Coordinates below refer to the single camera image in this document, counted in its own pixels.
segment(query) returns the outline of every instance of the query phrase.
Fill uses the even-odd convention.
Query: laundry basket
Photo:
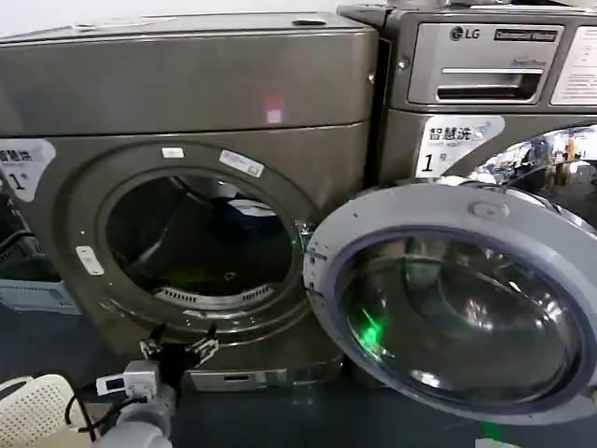
[[[64,413],[74,395],[69,383],[57,374],[25,376],[0,384],[0,394],[21,385],[0,399],[0,448],[90,446],[90,436],[66,425]],[[70,411],[75,427],[86,420],[77,400]]]

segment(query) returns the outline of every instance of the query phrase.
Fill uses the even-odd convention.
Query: green light
[[[383,336],[383,327],[380,323],[376,322],[364,308],[361,308],[361,310],[369,321],[368,327],[361,333],[361,344],[363,344],[369,352],[376,354],[381,349],[380,341]]]

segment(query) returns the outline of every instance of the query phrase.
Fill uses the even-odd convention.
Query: door glass window
[[[575,368],[562,293],[507,254],[444,233],[370,246],[337,294],[361,347],[433,395],[495,406],[536,399]]]
[[[264,301],[292,258],[284,224],[266,203],[204,176],[161,177],[133,189],[111,212],[106,236],[138,287],[185,308]]]

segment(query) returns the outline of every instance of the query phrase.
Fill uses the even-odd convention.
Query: floor
[[[117,372],[113,356],[82,316],[16,313],[0,306],[0,381],[64,371],[77,385]],[[504,427],[501,441],[522,448],[580,448],[597,438],[597,416],[553,427]],[[183,397],[174,446],[185,447],[474,447],[477,422],[434,411],[349,378],[326,388],[203,393]]]

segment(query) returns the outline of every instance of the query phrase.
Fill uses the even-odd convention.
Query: open washing machine door
[[[597,411],[597,237],[573,217],[507,186],[383,189],[315,230],[304,282],[336,344],[405,395],[485,421],[569,421]]]

